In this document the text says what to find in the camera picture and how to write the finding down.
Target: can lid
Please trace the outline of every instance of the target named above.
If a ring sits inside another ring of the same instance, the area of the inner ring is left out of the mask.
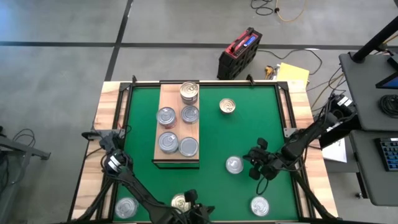
[[[181,110],[182,120],[193,123],[199,119],[199,110],[196,106],[186,106]]]
[[[182,212],[187,212],[191,207],[191,203],[185,201],[184,194],[177,194],[172,199],[172,206],[179,208]]]
[[[231,156],[226,160],[226,169],[232,174],[238,174],[243,170],[243,160],[238,156]]]
[[[166,153],[175,152],[178,148],[177,136],[170,131],[161,134],[159,136],[159,147]]]
[[[268,201],[261,196],[253,198],[250,206],[253,213],[260,217],[266,216],[269,212]]]
[[[192,157],[198,152],[198,141],[194,138],[186,137],[180,142],[179,150],[183,156]]]
[[[122,198],[115,206],[115,213],[119,218],[133,217],[138,208],[138,201],[134,198]]]
[[[225,98],[220,101],[220,109],[225,113],[231,113],[235,110],[235,102],[231,99]]]
[[[175,121],[175,111],[173,108],[163,107],[157,112],[156,118],[160,124],[172,124]]]
[[[191,98],[198,94],[199,87],[194,82],[185,82],[181,84],[180,93],[183,97]]]

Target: yellow paper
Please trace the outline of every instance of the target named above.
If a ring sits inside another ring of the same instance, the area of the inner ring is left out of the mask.
[[[310,71],[306,69],[282,62],[278,71],[277,81],[302,80],[304,85],[307,86],[309,75]]]

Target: concrete floor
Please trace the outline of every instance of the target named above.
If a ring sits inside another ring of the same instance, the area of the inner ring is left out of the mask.
[[[250,1],[135,0],[123,43],[227,44],[251,26],[263,33],[262,44],[337,45],[317,50],[323,65],[310,77],[309,88],[327,81],[339,67],[344,45],[363,45],[397,15],[392,0],[308,0],[303,16],[283,23],[275,15],[262,17]],[[287,18],[297,14],[302,1],[280,1]],[[51,159],[32,159],[10,223],[65,221],[87,142],[80,133],[91,128],[112,47],[15,47],[15,42],[115,43],[127,0],[0,0],[0,125],[13,136],[31,128],[36,146],[51,152]],[[147,47],[118,53],[111,80],[216,78],[223,49]],[[264,77],[265,65],[281,60],[259,52],[238,76]],[[295,52],[284,62],[313,71],[318,60],[308,52]],[[347,90],[346,85],[340,88]],[[322,89],[308,92],[311,104]],[[326,100],[326,93],[314,106]],[[341,217],[347,220],[395,223],[397,208],[375,207],[357,200],[354,175],[330,174]]]

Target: green table surface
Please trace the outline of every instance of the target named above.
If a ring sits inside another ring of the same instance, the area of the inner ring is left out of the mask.
[[[200,87],[200,169],[164,170],[153,163],[156,112],[160,88],[134,88],[124,150],[133,158],[134,173],[151,194],[168,205],[176,194],[196,189],[198,201],[215,206],[210,215],[216,221],[297,220],[290,174],[281,172],[270,181],[262,195],[270,205],[268,215],[255,216],[250,201],[256,196],[258,181],[249,177],[251,165],[244,161],[240,174],[225,168],[229,156],[243,156],[256,145],[258,137],[266,139],[268,150],[275,152],[284,143],[274,86]],[[233,114],[220,113],[219,102],[231,98],[236,103]],[[132,195],[119,186],[117,200]],[[148,222],[147,211],[140,206],[129,219],[114,216],[115,222]]]

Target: keyboard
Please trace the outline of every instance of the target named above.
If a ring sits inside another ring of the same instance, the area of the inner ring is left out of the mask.
[[[374,140],[386,171],[398,171],[398,138]]]

